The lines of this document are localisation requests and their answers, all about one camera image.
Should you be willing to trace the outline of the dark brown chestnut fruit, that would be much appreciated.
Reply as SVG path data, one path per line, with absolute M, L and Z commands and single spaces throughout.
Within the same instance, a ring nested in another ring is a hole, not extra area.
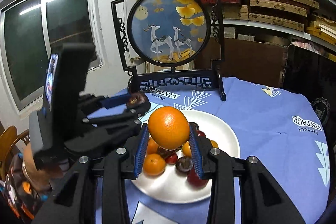
M 127 105 L 127 108 L 134 108 L 146 101 L 147 101 L 147 96 L 143 93 L 137 92 L 137 93 L 132 93 L 130 95 L 130 98 L 128 99 L 126 105 Z

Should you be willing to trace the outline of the blue printed tablecloth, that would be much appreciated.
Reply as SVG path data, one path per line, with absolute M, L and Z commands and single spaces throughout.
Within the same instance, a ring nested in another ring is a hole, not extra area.
M 217 116 L 233 129 L 240 158 L 256 156 L 286 191 L 306 223 L 315 223 L 327 207 L 330 161 L 325 133 L 309 101 L 301 94 L 223 79 L 227 99 L 216 91 L 189 86 L 147 93 L 151 110 L 171 106 Z M 185 204 L 160 202 L 126 181 L 131 223 L 206 223 L 210 197 Z

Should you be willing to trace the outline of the dark brown water chestnut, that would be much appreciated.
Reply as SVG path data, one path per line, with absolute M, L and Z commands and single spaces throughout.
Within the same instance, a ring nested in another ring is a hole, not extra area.
M 199 125 L 195 122 L 190 122 L 189 125 L 195 130 L 198 131 L 199 130 Z

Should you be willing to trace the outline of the large orange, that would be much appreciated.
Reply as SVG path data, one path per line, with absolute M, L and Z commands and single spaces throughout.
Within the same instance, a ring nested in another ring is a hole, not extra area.
M 164 149 L 175 150 L 189 139 L 189 123 L 184 114 L 174 107 L 163 106 L 154 110 L 147 125 L 151 137 Z

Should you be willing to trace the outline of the large dark red plum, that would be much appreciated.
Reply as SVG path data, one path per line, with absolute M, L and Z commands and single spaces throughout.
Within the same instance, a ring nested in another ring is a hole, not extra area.
M 208 184 L 209 181 L 200 179 L 195 172 L 195 168 L 192 168 L 187 175 L 187 182 L 193 188 L 203 188 Z

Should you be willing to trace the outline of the small dark red plum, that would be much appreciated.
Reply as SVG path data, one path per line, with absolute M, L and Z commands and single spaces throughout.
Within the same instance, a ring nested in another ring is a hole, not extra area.
M 202 136 L 202 137 L 206 137 L 206 134 L 201 130 L 197 130 L 197 135 Z

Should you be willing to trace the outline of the smartphone on left gripper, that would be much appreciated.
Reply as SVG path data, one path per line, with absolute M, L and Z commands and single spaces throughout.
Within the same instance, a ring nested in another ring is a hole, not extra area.
M 58 65 L 58 59 L 59 59 L 59 55 L 57 53 L 53 53 L 51 55 L 49 66 L 47 69 L 47 74 L 46 74 L 44 97 L 46 99 L 46 102 L 49 105 L 49 109 L 51 109 L 52 107 L 53 85 L 54 85 L 54 79 L 56 75 L 56 68 Z

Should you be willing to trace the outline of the small red cherry tomato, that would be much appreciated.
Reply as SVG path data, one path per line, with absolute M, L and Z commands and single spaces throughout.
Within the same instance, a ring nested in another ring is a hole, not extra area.
M 165 158 L 165 162 L 166 164 L 169 165 L 174 165 L 178 160 L 178 156 L 176 153 L 170 153 L 166 158 Z

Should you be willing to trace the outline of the round deer art screen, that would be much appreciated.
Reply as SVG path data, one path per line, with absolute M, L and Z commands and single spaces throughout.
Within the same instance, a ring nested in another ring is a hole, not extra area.
M 129 93 L 164 86 L 193 86 L 227 96 L 221 77 L 225 57 L 221 0 L 210 8 L 201 0 L 114 0 L 110 3 L 120 60 L 130 79 Z M 209 69 L 182 70 L 214 38 L 220 57 Z

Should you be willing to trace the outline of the orange mandarin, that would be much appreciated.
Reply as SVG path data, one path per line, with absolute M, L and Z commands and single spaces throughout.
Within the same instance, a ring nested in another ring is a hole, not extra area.
M 145 157 L 143 171 L 148 176 L 159 176 L 164 173 L 165 168 L 166 162 L 160 155 L 152 153 Z

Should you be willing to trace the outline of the aluminium frame window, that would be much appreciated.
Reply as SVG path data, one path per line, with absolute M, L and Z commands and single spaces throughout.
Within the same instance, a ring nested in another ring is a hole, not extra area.
M 1 1 L 1 64 L 17 112 L 42 96 L 49 56 L 60 44 L 94 44 L 90 69 L 102 65 L 97 13 L 97 0 Z

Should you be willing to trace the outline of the wooden chair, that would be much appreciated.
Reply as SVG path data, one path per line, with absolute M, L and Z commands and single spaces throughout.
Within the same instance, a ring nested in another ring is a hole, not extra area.
M 25 145 L 30 142 L 29 130 L 18 134 L 15 126 L 8 127 L 1 134 L 1 180 L 5 181 L 9 165 L 13 156 L 18 153 L 18 149 L 14 148 L 19 141 L 23 141 Z

